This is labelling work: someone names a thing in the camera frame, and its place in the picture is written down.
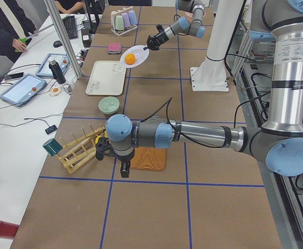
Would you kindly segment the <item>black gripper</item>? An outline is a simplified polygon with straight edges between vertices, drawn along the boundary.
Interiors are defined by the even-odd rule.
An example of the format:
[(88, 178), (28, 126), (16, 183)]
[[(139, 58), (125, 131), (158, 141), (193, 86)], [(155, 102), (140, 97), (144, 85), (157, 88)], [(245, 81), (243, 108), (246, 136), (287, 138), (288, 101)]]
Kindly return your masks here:
[(112, 157), (112, 146), (109, 139), (102, 137), (97, 144), (95, 144), (95, 157), (98, 161), (102, 161), (104, 156)]
[(155, 36), (149, 35), (147, 39), (147, 48), (153, 51), (159, 50), (160, 46), (167, 42), (167, 35), (162, 25), (158, 24), (156, 28), (158, 33)]

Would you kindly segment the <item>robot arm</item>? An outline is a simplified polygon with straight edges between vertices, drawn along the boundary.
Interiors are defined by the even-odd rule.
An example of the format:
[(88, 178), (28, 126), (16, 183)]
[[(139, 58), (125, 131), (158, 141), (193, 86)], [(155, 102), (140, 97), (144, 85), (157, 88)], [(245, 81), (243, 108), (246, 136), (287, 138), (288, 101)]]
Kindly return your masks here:
[(156, 26), (158, 33), (154, 36), (148, 36), (147, 44), (143, 50), (159, 50), (162, 44), (178, 34), (197, 38), (204, 36), (203, 15), (205, 14), (205, 4), (202, 1), (178, 0), (176, 1), (176, 9), (190, 13), (192, 20), (189, 21), (185, 16), (181, 16), (165, 29), (162, 25), (158, 24)]
[(112, 115), (107, 135), (96, 141), (95, 156), (115, 157), (121, 174), (129, 175), (139, 147), (165, 149), (173, 142), (206, 148), (230, 148), (283, 175), (303, 173), (303, 1), (253, 1), (253, 37), (276, 42), (267, 121), (259, 128), (236, 124), (236, 90), (226, 81), (225, 57), (243, 13), (244, 1), (220, 1), (205, 60), (193, 69), (183, 98), (188, 102), (181, 120), (162, 110), (151, 115), (151, 98), (144, 90), (132, 95), (128, 111)]

